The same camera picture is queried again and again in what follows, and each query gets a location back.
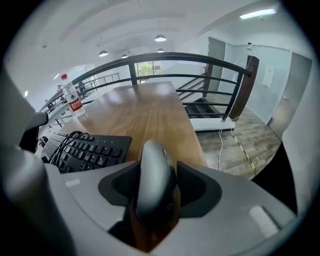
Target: gray door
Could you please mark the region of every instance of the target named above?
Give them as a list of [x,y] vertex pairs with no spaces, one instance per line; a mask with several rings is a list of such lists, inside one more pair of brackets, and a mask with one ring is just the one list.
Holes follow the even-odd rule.
[[[208,56],[217,58],[220,60],[225,59],[225,49],[226,43],[219,41],[217,39],[209,37],[209,49],[208,49]],[[221,78],[222,74],[222,67],[220,66],[213,66],[212,67],[212,77]],[[210,91],[218,91],[220,81],[211,80],[209,84]]]
[[268,123],[268,126],[281,141],[306,89],[311,65],[311,59],[292,53],[289,77],[284,93]]

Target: fluorescent light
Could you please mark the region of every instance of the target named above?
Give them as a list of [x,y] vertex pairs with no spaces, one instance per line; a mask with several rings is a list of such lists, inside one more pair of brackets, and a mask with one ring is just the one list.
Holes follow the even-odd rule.
[[59,73],[59,74],[57,74],[57,75],[54,77],[54,79],[53,79],[53,80],[55,80],[59,75],[60,75],[60,73]]
[[271,9],[265,9],[265,10],[258,10],[255,12],[251,12],[245,15],[241,15],[240,18],[241,19],[248,19],[248,18],[252,18],[252,17],[256,17],[256,16],[262,16],[262,15],[268,15],[268,14],[275,14],[277,13],[275,9],[271,8]]
[[105,50],[100,51],[99,57],[107,56],[109,53],[107,53]]
[[156,42],[163,42],[163,41],[166,41],[166,40],[167,39],[163,34],[158,34],[154,39],[154,41],[156,41]]

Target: window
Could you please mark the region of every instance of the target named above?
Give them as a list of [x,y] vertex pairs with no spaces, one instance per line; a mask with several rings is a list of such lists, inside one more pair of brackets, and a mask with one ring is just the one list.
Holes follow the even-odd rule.
[[[152,76],[162,71],[162,60],[145,61],[135,64],[135,74],[137,77]],[[143,84],[147,79],[138,80],[139,84]]]

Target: water bottle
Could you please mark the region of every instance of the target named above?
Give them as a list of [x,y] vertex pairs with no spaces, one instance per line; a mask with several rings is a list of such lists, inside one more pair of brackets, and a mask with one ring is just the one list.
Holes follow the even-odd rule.
[[85,108],[82,105],[78,93],[73,83],[68,79],[67,74],[61,76],[62,79],[62,91],[66,101],[69,103],[70,109],[75,113],[77,117],[85,113]]

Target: black cable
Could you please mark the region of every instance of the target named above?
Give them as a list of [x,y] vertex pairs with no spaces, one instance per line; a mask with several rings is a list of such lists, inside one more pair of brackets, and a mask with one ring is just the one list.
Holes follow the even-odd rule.
[[[73,136],[75,133],[78,133],[78,132],[79,132],[79,131],[73,131],[72,133],[70,133],[69,136]],[[59,147],[57,147],[57,148],[54,150],[52,156],[51,156],[50,159],[49,159],[49,163],[50,163],[50,161],[52,160],[52,164],[53,164],[53,165],[55,164],[55,161],[56,161],[56,159],[57,159],[57,154],[56,154],[56,152],[60,150],[60,147],[61,147],[62,143],[63,143],[68,137],[64,138],[64,140],[60,143]]]
[[59,161],[58,161],[58,159],[59,159],[59,155],[61,155],[61,149],[64,150],[64,148],[65,148],[64,145],[67,143],[67,141],[68,141],[73,135],[78,134],[78,133],[82,134],[81,131],[75,130],[75,131],[71,132],[67,137],[65,137],[65,138],[63,139],[63,141],[60,143],[59,147],[57,148],[57,153],[56,153],[56,156],[54,157],[54,160],[53,160],[53,163],[52,163],[53,165],[59,167]]
[[71,142],[74,142],[75,140],[79,139],[79,138],[80,138],[81,136],[83,136],[83,135],[88,135],[88,136],[89,136],[89,133],[87,133],[87,132],[82,133],[82,132],[80,131],[80,134],[79,134],[78,136],[76,136],[74,139],[72,139],[72,140],[64,143],[64,145],[63,145],[63,146],[61,147],[61,149],[60,149],[60,152],[58,153],[59,156],[58,156],[58,159],[57,159],[57,164],[59,164],[59,162],[60,162],[61,155],[62,155],[65,147],[66,147],[67,145],[69,145]]

